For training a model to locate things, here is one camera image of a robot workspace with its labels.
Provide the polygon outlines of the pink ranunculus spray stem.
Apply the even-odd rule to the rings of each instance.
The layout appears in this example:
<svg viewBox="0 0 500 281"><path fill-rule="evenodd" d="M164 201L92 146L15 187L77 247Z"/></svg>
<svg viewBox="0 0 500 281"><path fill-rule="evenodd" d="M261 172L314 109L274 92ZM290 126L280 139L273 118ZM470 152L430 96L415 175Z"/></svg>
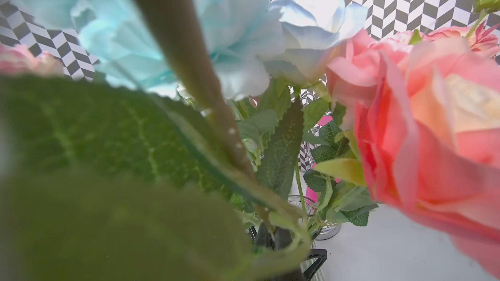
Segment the pink ranunculus spray stem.
<svg viewBox="0 0 500 281"><path fill-rule="evenodd" d="M499 0L457 0L456 9L464 10L465 3L476 19L470 19L468 26L462 23L452 23L450 27L436 27L434 31L397 32L388 40L397 41L403 45L415 45L421 41L436 41L447 38L460 38L468 43L471 51L487 58L499 58Z"/></svg>

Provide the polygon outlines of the pink rose stem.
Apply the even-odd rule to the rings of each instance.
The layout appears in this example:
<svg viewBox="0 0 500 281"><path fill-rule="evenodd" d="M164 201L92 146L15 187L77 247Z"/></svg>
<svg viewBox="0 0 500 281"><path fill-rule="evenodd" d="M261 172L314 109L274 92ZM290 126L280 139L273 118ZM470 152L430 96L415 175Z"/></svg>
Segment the pink rose stem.
<svg viewBox="0 0 500 281"><path fill-rule="evenodd" d="M354 157L315 170L447 233L498 277L499 44L459 27L411 39L360 31L335 49L327 87Z"/></svg>

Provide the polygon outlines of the peach pink peony stem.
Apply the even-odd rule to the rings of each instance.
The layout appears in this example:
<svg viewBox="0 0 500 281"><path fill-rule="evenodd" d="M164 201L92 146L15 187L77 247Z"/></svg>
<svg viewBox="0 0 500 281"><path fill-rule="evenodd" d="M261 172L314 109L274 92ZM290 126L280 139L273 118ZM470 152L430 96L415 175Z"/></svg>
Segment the peach pink peony stem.
<svg viewBox="0 0 500 281"><path fill-rule="evenodd" d="M303 112L255 119L255 165L231 100L200 81L173 97L115 87L98 70L1 73L2 280L268 280L311 238L289 204ZM254 252L250 226L292 234Z"/></svg>

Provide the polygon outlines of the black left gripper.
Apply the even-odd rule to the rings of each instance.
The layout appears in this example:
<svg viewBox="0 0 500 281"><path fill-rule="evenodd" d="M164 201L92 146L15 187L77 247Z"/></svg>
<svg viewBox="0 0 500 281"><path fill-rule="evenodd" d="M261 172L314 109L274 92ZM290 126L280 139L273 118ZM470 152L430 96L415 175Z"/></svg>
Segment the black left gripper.
<svg viewBox="0 0 500 281"><path fill-rule="evenodd" d="M292 243L292 234L289 230L280 227L276 228L275 235L271 235L264 224L258 228L250 226L249 236L254 246L254 252L280 251L282 248ZM328 259L328 252L325 249L312 248L308 257L302 261L300 267L268 280L324 280L320 268Z"/></svg>

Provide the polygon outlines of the clear glass vase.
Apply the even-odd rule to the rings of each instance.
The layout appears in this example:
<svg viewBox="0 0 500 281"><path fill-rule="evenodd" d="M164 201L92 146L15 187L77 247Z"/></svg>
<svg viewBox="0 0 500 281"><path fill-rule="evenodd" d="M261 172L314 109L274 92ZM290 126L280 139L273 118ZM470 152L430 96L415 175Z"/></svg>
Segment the clear glass vase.
<svg viewBox="0 0 500 281"><path fill-rule="evenodd" d="M335 237L341 230L341 225L331 225L323 221L314 207L315 202L311 199L299 195L290 195L288 202L299 209L302 209L302 203L305 204L305 210L308 215L308 232L315 241L326 241Z"/></svg>

